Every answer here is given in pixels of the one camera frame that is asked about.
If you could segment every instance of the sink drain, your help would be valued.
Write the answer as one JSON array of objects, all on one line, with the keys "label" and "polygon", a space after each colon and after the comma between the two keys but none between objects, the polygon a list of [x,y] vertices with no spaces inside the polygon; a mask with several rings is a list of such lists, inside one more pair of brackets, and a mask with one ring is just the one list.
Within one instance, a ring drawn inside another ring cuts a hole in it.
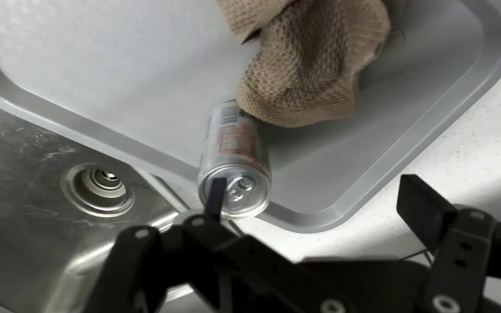
[{"label": "sink drain", "polygon": [[96,165],[69,168],[61,188],[75,207],[97,217],[116,217],[134,205],[134,191],[116,174]]}]

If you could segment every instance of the metal can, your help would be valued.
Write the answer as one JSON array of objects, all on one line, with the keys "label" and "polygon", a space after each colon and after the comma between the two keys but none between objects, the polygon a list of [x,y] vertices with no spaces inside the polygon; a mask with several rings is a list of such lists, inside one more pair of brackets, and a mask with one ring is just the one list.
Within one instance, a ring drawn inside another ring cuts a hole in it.
[{"label": "metal can", "polygon": [[271,186],[268,151],[257,120],[245,114],[235,101],[217,106],[210,116],[198,174],[202,203],[207,201],[216,177],[228,181],[224,217],[250,217],[268,207]]}]

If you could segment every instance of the cloth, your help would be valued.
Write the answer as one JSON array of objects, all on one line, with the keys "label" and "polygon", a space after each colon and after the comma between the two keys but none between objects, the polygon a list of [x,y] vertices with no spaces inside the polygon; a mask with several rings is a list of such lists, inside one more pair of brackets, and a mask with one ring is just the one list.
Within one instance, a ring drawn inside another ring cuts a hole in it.
[{"label": "cloth", "polygon": [[238,106],[280,127],[351,116],[358,73],[391,29],[384,1],[405,0],[217,0],[238,41],[261,40]]}]

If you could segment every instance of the towel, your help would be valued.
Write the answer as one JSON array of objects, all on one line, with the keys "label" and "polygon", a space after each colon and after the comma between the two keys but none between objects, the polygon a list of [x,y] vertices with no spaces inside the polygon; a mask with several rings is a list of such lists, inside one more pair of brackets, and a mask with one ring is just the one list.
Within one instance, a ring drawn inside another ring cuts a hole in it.
[{"label": "towel", "polygon": [[384,1],[405,0],[216,1],[238,41],[256,33],[261,40],[238,106],[278,127],[303,127],[353,114],[358,73],[391,29]]}]

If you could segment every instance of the stainless steel sink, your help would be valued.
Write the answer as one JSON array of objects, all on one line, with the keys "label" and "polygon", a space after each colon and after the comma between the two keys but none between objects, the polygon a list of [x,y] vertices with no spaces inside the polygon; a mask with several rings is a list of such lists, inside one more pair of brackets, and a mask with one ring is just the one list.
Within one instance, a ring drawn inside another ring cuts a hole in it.
[{"label": "stainless steel sink", "polygon": [[118,231],[170,226],[158,179],[0,111],[0,311],[78,311]]}]

